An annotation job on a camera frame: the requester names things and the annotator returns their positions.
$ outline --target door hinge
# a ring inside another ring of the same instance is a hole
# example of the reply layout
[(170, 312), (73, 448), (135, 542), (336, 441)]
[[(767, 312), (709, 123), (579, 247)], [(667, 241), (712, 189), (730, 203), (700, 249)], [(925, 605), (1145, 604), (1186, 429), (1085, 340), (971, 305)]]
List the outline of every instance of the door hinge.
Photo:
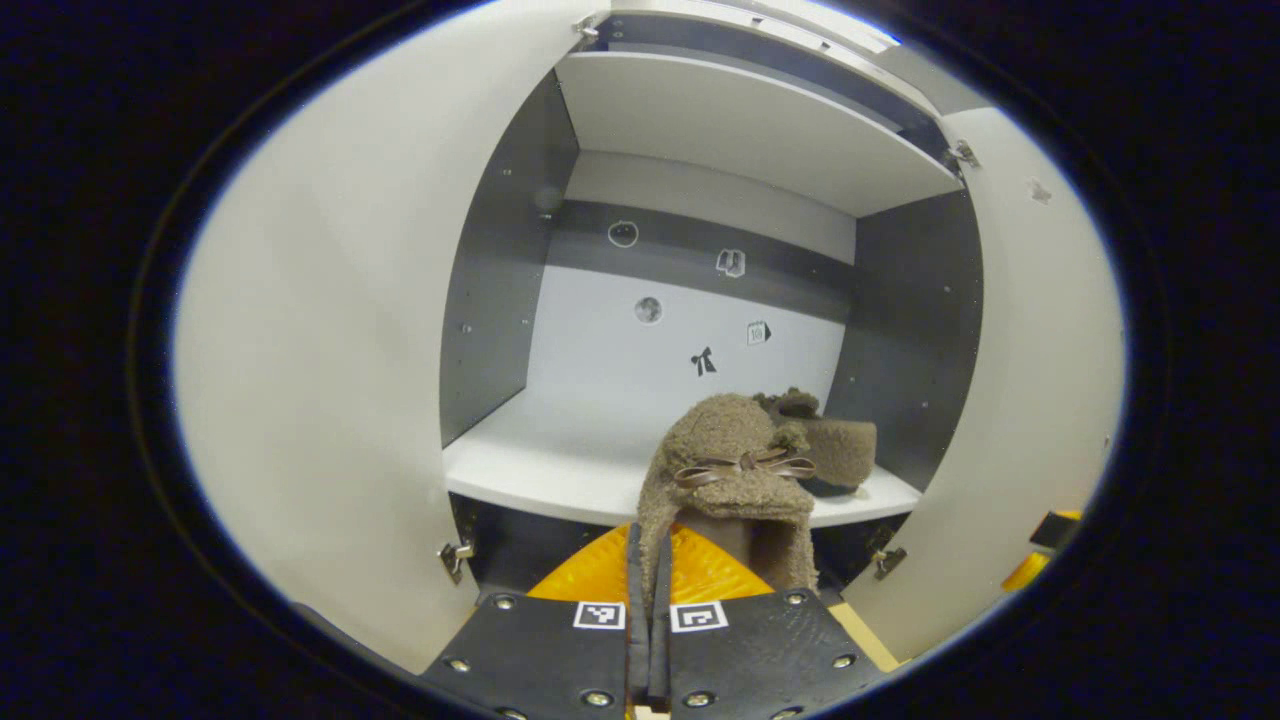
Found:
[(600, 37), (600, 31), (595, 29), (595, 14), (590, 14), (573, 23), (573, 32), (582, 36), (582, 40), (593, 42)]
[(947, 147), (947, 155), (968, 164), (970, 168), (982, 167), (978, 163), (978, 156), (973, 154), (973, 147), (969, 147), (969, 143), (963, 140), (957, 140), (955, 147)]
[(449, 579), (453, 584), (462, 582), (462, 561), (468, 557), (476, 556), (475, 544), (468, 539), (460, 541), (461, 544), (456, 546), (452, 542), (444, 543), (435, 555), (439, 556), (440, 564), (444, 565), (444, 571), (449, 574)]
[(884, 550), (891, 539), (893, 539), (893, 530), (888, 525), (881, 525), (876, 529), (870, 539), (867, 541), (867, 551), (870, 553), (872, 562), (876, 564), (877, 580), (883, 580), (906, 559), (905, 547), (890, 551)]

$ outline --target cabinet door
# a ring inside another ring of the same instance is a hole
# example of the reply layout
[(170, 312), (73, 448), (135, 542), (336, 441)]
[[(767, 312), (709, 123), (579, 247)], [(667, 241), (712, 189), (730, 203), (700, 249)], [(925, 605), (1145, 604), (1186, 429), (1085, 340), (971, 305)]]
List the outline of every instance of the cabinet door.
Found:
[(241, 551), (412, 673), (476, 600), (440, 460), (449, 273), (508, 122), (605, 0), (502, 0), (353, 69), (210, 210), (174, 322), (177, 413)]
[(978, 218), (983, 318), (955, 437), (890, 548), (844, 597), (900, 660), (1002, 594), (1050, 510), (1083, 509), (1116, 434), (1125, 375), (1119, 292), (1102, 238), (1068, 179), (1000, 110), (945, 115)]

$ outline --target dark gray cabinet wall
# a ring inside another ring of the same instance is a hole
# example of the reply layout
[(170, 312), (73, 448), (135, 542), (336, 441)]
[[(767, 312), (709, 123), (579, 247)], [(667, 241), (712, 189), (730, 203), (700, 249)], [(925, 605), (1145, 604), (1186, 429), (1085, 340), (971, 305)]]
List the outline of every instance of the dark gray cabinet wall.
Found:
[(858, 219), (845, 342), (826, 415), (877, 424), (876, 461), (924, 491), (969, 395), (982, 249), (965, 191)]
[(462, 228), (440, 343), (444, 445), (525, 387), (552, 218), (577, 151), (548, 73), (498, 142)]

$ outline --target brown ribbon bow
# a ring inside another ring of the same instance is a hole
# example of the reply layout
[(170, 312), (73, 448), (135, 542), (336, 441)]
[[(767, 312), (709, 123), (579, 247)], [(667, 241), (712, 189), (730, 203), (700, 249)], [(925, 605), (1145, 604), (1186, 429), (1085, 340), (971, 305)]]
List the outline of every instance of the brown ribbon bow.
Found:
[(676, 484), (694, 489), (705, 484), (727, 480), (745, 470), (765, 470), (781, 478), (804, 480), (818, 473), (813, 460), (805, 457), (786, 457), (787, 450), (778, 447), (768, 452), (744, 452), (741, 457), (707, 456), (698, 465), (676, 473)]

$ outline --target yellow part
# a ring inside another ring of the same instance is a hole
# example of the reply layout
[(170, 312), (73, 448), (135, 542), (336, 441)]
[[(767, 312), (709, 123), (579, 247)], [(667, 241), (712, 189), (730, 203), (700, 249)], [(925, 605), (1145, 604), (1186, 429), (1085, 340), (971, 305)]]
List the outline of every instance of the yellow part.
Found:
[(710, 602), (768, 594), (773, 588), (732, 555), (684, 525), (671, 532), (671, 602)]
[(627, 528), (613, 528), (561, 562), (529, 597), (576, 602), (627, 602)]
[(1000, 587), (1005, 588), (1005, 592), (1020, 591), (1030, 584), (1046, 565), (1048, 565), (1048, 555), (1033, 552), (1027, 556), (1027, 560), (1023, 560), (1023, 564), (1016, 570), (1005, 578), (1004, 583), (1000, 583)]
[(905, 660), (899, 662), (897, 659), (893, 657), (893, 653), (884, 647), (884, 643), (876, 637), (876, 633), (867, 626), (867, 623), (864, 623), (863, 619), (854, 612), (854, 609), (850, 607), (849, 603), (841, 602), (840, 605), (833, 605), (827, 610), (829, 610), (832, 616), (835, 616), (836, 620), (844, 625), (849, 637), (858, 643), (858, 647), (863, 648), (863, 652), (867, 653), (867, 657), (876, 664), (876, 667), (879, 669), (881, 673), (896, 670), (902, 665), (902, 662), (906, 662)]
[[(627, 530), (614, 528), (552, 570), (529, 597), (576, 602), (623, 602), (627, 593)], [(710, 602), (767, 594), (773, 588), (712, 541), (685, 528), (671, 532), (671, 602)]]

